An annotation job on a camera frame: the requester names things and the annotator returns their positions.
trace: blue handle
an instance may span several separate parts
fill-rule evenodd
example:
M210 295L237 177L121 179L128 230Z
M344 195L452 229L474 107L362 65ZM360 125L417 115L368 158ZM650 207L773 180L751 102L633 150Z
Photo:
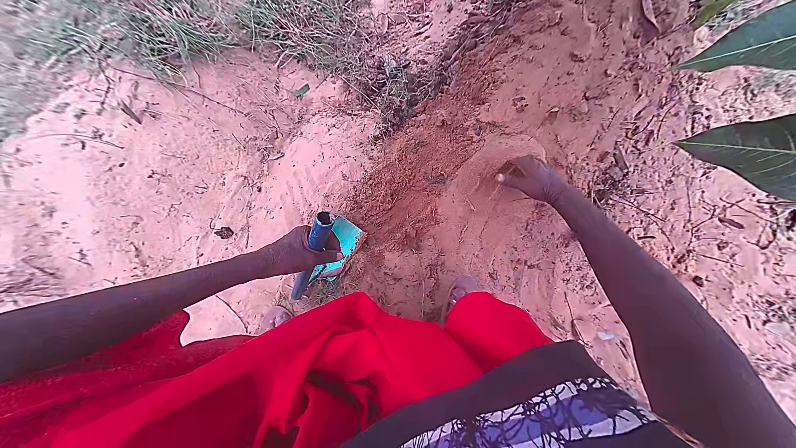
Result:
M310 236L308 243L312 250L323 250L326 247L326 240L329 239L329 233L332 231L334 220L328 211L322 211L315 216L315 222L310 229ZM297 301L304 295L306 287L310 284L310 276L312 276L312 269L298 273L296 281L293 284L293 292L291 297Z

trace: red skirt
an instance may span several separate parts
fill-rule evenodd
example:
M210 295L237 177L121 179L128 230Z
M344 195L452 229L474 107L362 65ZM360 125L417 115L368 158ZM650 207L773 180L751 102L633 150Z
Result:
M0 384L0 446L338 446L391 412L552 341L470 293L437 324L364 293L261 336L180 346L188 314L82 360Z

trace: hand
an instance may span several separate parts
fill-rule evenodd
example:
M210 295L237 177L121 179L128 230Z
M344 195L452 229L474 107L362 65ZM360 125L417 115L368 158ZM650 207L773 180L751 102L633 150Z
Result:
M525 176L498 174L495 180L507 187L517 188L531 198L552 204L559 195L570 188L558 171L530 155L517 157L511 163Z
M268 246L252 252L251 259L256 270L253 276L267 278L298 273L312 269L316 265L334 263L343 259L343 254L340 252L340 240L334 232L329 233L326 250L318 252L310 249L310 244L307 241L310 229L309 226L298 226Z

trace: foot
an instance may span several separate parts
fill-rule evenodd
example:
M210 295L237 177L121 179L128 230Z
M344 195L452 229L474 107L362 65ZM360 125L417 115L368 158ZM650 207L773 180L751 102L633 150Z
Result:
M274 328L279 327L281 324L289 321L292 317L293 315L291 312L287 311L287 308L274 305L265 314L263 321L259 325L259 331L257 334L261 335L268 330L273 330Z
M451 307L456 305L456 302L469 293L478 291L478 281L471 275L460 275L453 280L451 286L451 293L448 300L451 302Z
M448 311L456 305L456 302L467 295L478 291L478 281L471 275L460 275L453 280L451 291L448 293L448 302L443 306L442 316L439 317L439 324L445 327Z

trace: sandy soil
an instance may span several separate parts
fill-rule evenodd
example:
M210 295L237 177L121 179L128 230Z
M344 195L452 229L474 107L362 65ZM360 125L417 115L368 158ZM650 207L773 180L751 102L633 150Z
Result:
M533 152L675 272L796 417L787 210L670 144L784 113L761 98L786 102L743 88L763 76L755 71L674 72L697 51L675 26L688 13L677 4L658 3L661 34L638 6L613 0L537 0L507 22L481 19L478 2L376 3L395 45L452 78L375 148L376 117L343 84L245 51L197 66L192 91L115 70L76 79L3 148L0 305L231 257L329 207L370 235L345 292L437 320L451 280L471 273L555 339L581 339L644 399L626 329L571 231L492 180ZM484 29L488 38L474 38ZM310 92L295 97L305 82ZM222 226L234 235L216 235ZM256 332L291 282L256 281L195 305L183 340Z

